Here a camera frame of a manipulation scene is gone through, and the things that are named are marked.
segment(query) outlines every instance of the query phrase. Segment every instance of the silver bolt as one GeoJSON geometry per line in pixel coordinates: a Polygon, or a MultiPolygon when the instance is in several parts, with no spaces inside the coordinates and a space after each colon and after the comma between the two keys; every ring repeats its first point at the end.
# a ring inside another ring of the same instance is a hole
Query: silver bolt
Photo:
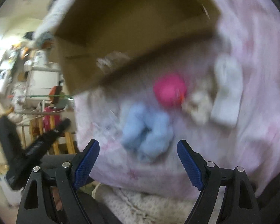
{"type": "Polygon", "coordinates": [[[37,172],[39,171],[39,169],[40,169],[39,166],[35,166],[35,167],[33,168],[33,172],[37,173],[37,172]]]}
{"type": "Polygon", "coordinates": [[[244,169],[243,169],[241,166],[238,166],[238,167],[237,167],[237,170],[238,170],[239,172],[243,172],[243,171],[244,171],[244,169]]]}
{"type": "Polygon", "coordinates": [[[206,165],[207,165],[208,167],[214,167],[214,166],[215,166],[215,164],[214,164],[212,161],[208,161],[208,162],[206,163],[206,165]]]}
{"type": "Polygon", "coordinates": [[[69,163],[68,161],[66,161],[66,162],[64,162],[64,163],[62,164],[62,166],[63,166],[64,168],[67,168],[67,167],[70,166],[70,163],[69,163]]]}

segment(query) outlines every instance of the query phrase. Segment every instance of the blue stuffed object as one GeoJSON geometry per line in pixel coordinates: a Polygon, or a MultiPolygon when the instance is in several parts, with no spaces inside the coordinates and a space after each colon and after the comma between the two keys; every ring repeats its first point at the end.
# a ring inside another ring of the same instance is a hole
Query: blue stuffed object
{"type": "Polygon", "coordinates": [[[122,131],[123,147],[137,155],[142,162],[153,162],[168,150],[173,139],[169,115],[148,108],[144,103],[134,104],[122,131]]]}

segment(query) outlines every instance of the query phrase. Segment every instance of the open cardboard box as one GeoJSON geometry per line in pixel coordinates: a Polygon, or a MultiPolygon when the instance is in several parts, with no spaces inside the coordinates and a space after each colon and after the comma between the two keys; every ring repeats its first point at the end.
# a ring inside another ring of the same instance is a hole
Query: open cardboard box
{"type": "Polygon", "coordinates": [[[167,42],[213,32],[218,17],[212,0],[76,0],[55,34],[55,61],[76,94],[167,42]],[[120,56],[100,69],[110,54],[120,56]]]}

